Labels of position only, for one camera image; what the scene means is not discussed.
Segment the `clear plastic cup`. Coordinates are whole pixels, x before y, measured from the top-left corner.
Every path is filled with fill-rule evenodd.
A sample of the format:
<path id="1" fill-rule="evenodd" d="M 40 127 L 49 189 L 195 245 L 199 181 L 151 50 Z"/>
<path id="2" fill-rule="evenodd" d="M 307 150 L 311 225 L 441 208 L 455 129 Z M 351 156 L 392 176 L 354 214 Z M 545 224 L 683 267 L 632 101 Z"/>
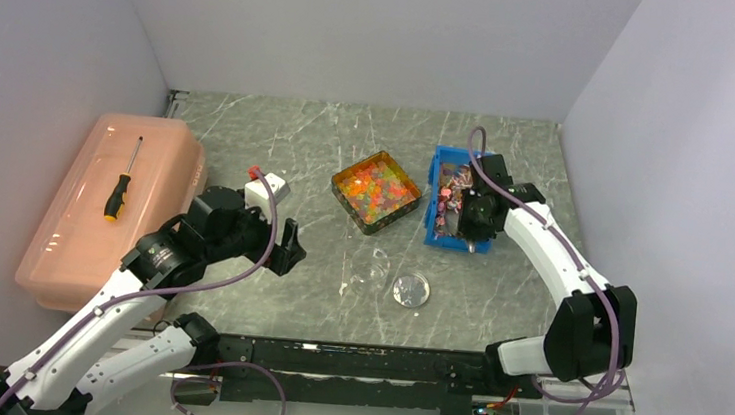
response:
<path id="1" fill-rule="evenodd" d="M 364 292 L 383 289 L 390 266 L 387 251 L 377 247 L 362 248 L 351 258 L 349 287 Z"/>

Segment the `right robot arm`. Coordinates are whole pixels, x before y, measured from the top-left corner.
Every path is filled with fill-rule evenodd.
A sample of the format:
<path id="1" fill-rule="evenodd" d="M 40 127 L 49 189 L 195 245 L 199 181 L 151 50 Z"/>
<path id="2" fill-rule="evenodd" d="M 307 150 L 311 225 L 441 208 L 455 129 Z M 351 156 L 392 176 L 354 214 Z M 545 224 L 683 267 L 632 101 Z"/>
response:
<path id="1" fill-rule="evenodd" d="M 482 240 L 503 232 L 533 265 L 555 304 L 545 333 L 487 346 L 483 387 L 502 395 L 519 377 L 571 381 L 631 365 L 637 298 L 594 270 L 555 221 L 543 194 L 518 184 L 500 155 L 470 159 L 473 185 L 464 193 L 459 230 Z"/>

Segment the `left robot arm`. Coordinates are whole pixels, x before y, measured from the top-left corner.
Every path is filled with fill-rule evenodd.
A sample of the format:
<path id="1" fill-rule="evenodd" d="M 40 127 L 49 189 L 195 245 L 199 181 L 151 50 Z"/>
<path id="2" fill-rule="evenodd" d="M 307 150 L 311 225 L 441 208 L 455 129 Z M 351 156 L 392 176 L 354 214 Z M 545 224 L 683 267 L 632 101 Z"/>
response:
<path id="1" fill-rule="evenodd" d="M 274 175 L 239 190 L 210 187 L 185 213 L 143 235 L 71 320 L 28 355 L 0 366 L 0 415 L 94 415 L 160 373 L 208 371 L 221 358 L 221 336 L 198 313 L 177 317 L 147 343 L 104 355 L 177 295 L 227 287 L 259 268 L 290 272 L 306 252 L 297 221 L 277 219 L 289 192 Z M 238 257 L 252 266 L 231 281 L 202 283 L 210 265 Z"/>

